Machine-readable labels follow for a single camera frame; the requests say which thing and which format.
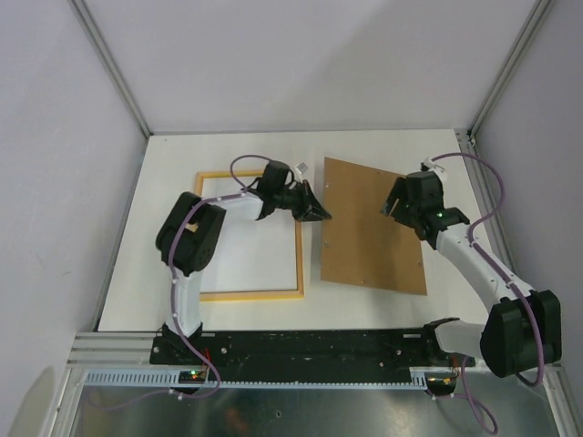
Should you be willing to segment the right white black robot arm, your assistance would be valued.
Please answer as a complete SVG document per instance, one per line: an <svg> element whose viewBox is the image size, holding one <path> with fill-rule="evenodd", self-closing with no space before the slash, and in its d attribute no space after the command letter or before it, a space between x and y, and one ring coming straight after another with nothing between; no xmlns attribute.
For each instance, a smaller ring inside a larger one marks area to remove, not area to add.
<svg viewBox="0 0 583 437"><path fill-rule="evenodd" d="M420 342L422 358L441 365L453 353L483 360L500 378L543 371L562 357L561 308L550 290L537 291L470 234L470 220L444 203L441 179L432 171L399 177L382 212L413 229L447 259L484 305L486 322L458 318L427 324L432 335Z"/></svg>

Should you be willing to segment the brown cardboard backing board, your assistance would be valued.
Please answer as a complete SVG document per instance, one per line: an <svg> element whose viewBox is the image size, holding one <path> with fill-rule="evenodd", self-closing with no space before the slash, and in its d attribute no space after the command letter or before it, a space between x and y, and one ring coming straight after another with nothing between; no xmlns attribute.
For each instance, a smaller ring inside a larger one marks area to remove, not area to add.
<svg viewBox="0 0 583 437"><path fill-rule="evenodd" d="M427 294L422 245L412 229L382 214L399 175L335 158L323 165L321 279L405 294Z"/></svg>

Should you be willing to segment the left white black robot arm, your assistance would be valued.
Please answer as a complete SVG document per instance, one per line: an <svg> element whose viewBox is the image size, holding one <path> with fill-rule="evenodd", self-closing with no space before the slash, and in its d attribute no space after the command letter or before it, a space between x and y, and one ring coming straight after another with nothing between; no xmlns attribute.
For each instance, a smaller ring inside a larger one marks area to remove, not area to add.
<svg viewBox="0 0 583 437"><path fill-rule="evenodd" d="M225 221L259 221L277 210L287 210L298 222L321 222L332 215L315 197L310 183L296 178L296 172L281 161L257 156L266 165L261 174L246 184L235 172L235 164L253 154L242 155L230 163L230 177L239 190L203 198L185 191L165 219L155 245L161 261L171 274L169 319L163 325L165 336L173 335L169 352L179 362L194 362L201 353L200 315L201 272L210 264Z"/></svg>

